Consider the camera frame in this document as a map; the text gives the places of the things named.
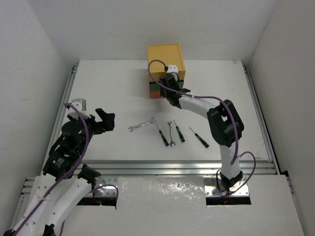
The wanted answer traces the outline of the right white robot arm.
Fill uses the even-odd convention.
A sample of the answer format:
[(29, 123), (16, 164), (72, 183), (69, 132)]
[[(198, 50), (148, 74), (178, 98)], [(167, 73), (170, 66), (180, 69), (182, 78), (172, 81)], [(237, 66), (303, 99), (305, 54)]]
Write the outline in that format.
[(169, 103), (182, 110), (188, 110), (208, 120), (213, 139), (219, 145), (221, 154), (221, 184), (229, 191), (243, 178), (238, 161), (238, 141), (242, 137), (244, 124), (230, 100), (218, 105), (205, 98), (194, 96), (189, 89), (180, 88), (177, 74), (166, 73), (160, 76), (160, 94)]

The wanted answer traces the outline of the green drawer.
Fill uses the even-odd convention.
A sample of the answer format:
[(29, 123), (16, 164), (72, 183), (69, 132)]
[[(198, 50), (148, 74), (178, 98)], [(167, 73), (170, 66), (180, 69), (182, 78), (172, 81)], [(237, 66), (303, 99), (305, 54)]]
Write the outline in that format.
[[(182, 89), (184, 86), (184, 80), (178, 82), (179, 88)], [(160, 86), (155, 82), (149, 82), (149, 91), (150, 92), (160, 92)]]

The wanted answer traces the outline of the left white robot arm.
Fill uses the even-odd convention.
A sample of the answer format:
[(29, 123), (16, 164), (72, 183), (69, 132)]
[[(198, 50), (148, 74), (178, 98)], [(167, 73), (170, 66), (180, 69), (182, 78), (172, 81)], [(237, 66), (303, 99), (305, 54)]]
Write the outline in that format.
[(87, 195), (92, 194), (97, 203), (108, 184), (101, 174), (84, 164), (78, 175), (74, 171), (82, 161), (87, 146), (94, 135), (113, 131), (114, 113), (96, 109), (100, 121), (79, 109), (69, 109), (68, 119), (61, 128), (61, 135), (51, 146), (49, 157), (25, 213), (6, 236), (54, 236), (62, 232), (67, 216)]

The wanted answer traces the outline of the green black screwdriver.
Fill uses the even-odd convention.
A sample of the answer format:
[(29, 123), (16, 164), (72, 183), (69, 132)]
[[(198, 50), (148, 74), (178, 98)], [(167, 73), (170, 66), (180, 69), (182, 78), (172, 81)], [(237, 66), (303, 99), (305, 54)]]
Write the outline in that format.
[(197, 134), (195, 131), (193, 131), (193, 129), (191, 127), (189, 127), (189, 129), (194, 133), (195, 137), (199, 140), (199, 142), (205, 147), (205, 148), (208, 148), (210, 145), (205, 141), (203, 140), (199, 134)]
[(177, 133), (178, 133), (178, 135), (179, 135), (180, 141), (181, 141), (182, 143), (184, 143), (184, 142), (185, 142), (185, 138), (184, 138), (183, 134), (181, 133), (181, 130), (180, 130), (180, 128), (178, 127), (178, 125), (176, 124), (175, 120), (173, 120), (173, 121), (174, 121), (176, 130), (177, 130)]
[(160, 134), (160, 136), (161, 136), (161, 138), (162, 138), (162, 140), (163, 140), (163, 143), (165, 144), (166, 147), (168, 147), (168, 146), (169, 146), (169, 143), (168, 143), (167, 139), (165, 138), (163, 132), (160, 130), (160, 128), (159, 128), (159, 126), (158, 126), (157, 123), (156, 123), (156, 126), (157, 126), (157, 129), (158, 129), (158, 131), (159, 131), (159, 134)]

